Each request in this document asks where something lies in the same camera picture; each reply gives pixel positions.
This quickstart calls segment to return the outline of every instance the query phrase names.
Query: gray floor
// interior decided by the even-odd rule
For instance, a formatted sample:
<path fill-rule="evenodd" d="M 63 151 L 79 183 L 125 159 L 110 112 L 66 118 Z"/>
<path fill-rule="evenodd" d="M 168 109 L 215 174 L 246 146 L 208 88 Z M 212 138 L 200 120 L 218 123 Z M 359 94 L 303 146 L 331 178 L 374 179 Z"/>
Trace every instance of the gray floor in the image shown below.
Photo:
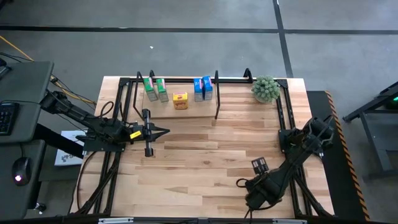
<path fill-rule="evenodd" d="M 395 0 L 280 0 L 279 4 L 286 29 L 398 29 Z M 0 22 L 276 28 L 271 0 L 15 0 L 0 12 Z M 138 70 L 143 74 L 153 69 L 157 74 L 181 76 L 207 75 L 219 70 L 221 76 L 240 77 L 249 67 L 254 76 L 286 77 L 277 34 L 14 31 L 1 35 L 35 60 L 54 61 L 55 75 L 77 93 L 95 100 L 103 76 L 133 75 Z M 397 81 L 396 35 L 287 35 L 286 39 L 294 77 L 304 78 L 308 90 L 330 90 L 340 117 Z M 18 54 L 4 42 L 0 42 L 0 50 Z M 84 104 L 75 103 L 85 108 Z M 75 129 L 46 113 L 41 115 L 40 122 L 55 131 Z M 358 177 L 377 171 L 362 124 L 358 120 L 343 123 L 343 131 Z M 398 222 L 398 178 L 360 181 L 371 219 Z M 68 196 L 74 185 L 73 179 L 47 183 L 40 198 L 53 206 L 45 215 L 67 213 Z"/>

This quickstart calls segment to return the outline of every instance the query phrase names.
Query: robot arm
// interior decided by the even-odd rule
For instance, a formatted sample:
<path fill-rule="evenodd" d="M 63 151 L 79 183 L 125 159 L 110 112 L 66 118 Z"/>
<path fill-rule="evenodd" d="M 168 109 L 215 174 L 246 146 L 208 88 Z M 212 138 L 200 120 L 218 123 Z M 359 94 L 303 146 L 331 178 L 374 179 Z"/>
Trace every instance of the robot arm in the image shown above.
<path fill-rule="evenodd" d="M 312 118 L 304 126 L 302 130 L 293 129 L 283 134 L 281 139 L 282 149 L 287 154 L 286 160 L 279 168 L 269 172 L 262 171 L 260 175 L 248 180 L 245 188 L 248 190 L 246 195 L 246 205 L 251 210 L 260 209 L 264 202 L 268 202 L 273 206 L 281 201 L 282 196 L 288 186 L 291 178 L 296 179 L 296 170 L 305 160 L 313 153 L 322 153 L 323 148 L 331 145 L 333 139 L 333 128 L 329 126 L 329 122 L 322 121 L 318 118 Z M 265 164 L 265 160 L 255 160 L 259 166 Z"/>
<path fill-rule="evenodd" d="M 158 137 L 170 132 L 169 129 L 158 128 L 150 122 L 150 111 L 142 110 L 144 125 L 132 123 L 131 127 L 126 126 L 125 121 L 116 118 L 104 118 L 103 114 L 94 116 L 87 111 L 72 104 L 66 94 L 59 91 L 47 91 L 46 96 L 40 102 L 41 108 L 52 114 L 64 114 L 76 122 L 86 126 L 88 132 L 86 136 L 78 136 L 79 140 L 85 144 L 96 146 L 102 151 L 112 151 L 112 148 L 124 143 L 134 141 L 145 141 L 145 156 L 154 155 L 151 142 Z"/>

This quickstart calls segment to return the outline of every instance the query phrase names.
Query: black desk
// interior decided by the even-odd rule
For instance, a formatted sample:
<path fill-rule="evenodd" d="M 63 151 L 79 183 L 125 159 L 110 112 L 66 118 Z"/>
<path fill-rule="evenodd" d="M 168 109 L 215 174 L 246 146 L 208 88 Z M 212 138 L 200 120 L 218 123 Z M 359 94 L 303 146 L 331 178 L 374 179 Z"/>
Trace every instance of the black desk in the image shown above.
<path fill-rule="evenodd" d="M 26 210 L 34 208 L 40 189 L 38 184 L 40 166 L 45 152 L 43 140 L 21 144 L 24 155 L 30 158 L 32 177 L 25 186 L 16 186 L 12 179 L 11 167 L 21 157 L 19 144 L 0 146 L 0 220 L 21 219 Z"/>
<path fill-rule="evenodd" d="M 23 100 L 40 103 L 49 84 L 52 62 L 10 63 L 12 68 L 0 80 L 0 101 Z M 10 136 L 0 136 L 0 220 L 23 218 L 33 208 L 40 189 L 39 174 L 45 145 L 83 158 L 83 147 L 37 123 L 40 105 L 20 104 Z M 16 186 L 11 167 L 21 157 L 19 143 L 26 157 L 32 159 L 32 178 L 28 185 Z"/>
<path fill-rule="evenodd" d="M 0 80 L 0 101 L 23 100 L 40 103 L 49 85 L 54 64 L 52 62 L 10 63 L 12 70 Z M 43 139 L 48 145 L 83 158 L 83 147 L 38 124 L 40 105 L 20 104 L 19 112 L 10 136 L 0 136 L 0 144 L 29 142 Z"/>
<path fill-rule="evenodd" d="M 53 63 L 10 63 L 12 68 L 0 80 L 1 100 L 24 100 L 40 103 L 49 85 Z M 10 136 L 1 136 L 0 144 L 27 142 L 32 140 L 37 120 L 40 115 L 40 105 L 19 103 L 18 117 Z"/>

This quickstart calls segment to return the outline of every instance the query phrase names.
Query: small green carton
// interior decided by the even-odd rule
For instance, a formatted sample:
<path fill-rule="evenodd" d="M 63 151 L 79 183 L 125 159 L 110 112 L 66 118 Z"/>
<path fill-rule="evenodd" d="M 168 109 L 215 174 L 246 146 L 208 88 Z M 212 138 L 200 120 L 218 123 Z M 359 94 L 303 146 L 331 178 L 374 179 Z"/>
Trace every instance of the small green carton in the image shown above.
<path fill-rule="evenodd" d="M 166 83 L 164 78 L 156 79 L 157 92 L 159 94 L 160 102 L 169 102 L 169 97 L 167 96 Z"/>
<path fill-rule="evenodd" d="M 144 86 L 145 86 L 145 91 L 147 92 L 149 100 L 151 100 L 151 101 L 157 100 L 157 95 L 156 95 L 155 89 L 154 89 L 154 83 L 153 83 L 151 77 L 144 78 Z"/>

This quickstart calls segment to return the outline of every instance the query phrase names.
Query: white paper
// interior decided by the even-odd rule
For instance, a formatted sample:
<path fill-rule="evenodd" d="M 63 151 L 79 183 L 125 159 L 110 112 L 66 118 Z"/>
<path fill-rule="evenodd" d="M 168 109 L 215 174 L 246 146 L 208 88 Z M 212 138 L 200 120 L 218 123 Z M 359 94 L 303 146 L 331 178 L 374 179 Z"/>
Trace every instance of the white paper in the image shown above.
<path fill-rule="evenodd" d="M 84 131 L 62 131 L 61 135 L 71 141 L 75 141 L 77 144 L 84 146 L 84 143 L 81 141 L 77 141 L 76 136 L 86 135 Z M 71 154 L 67 154 L 66 152 L 58 149 L 57 156 L 55 157 L 55 166 L 71 166 L 71 165 L 80 165 L 83 162 L 83 159 L 77 158 Z"/>

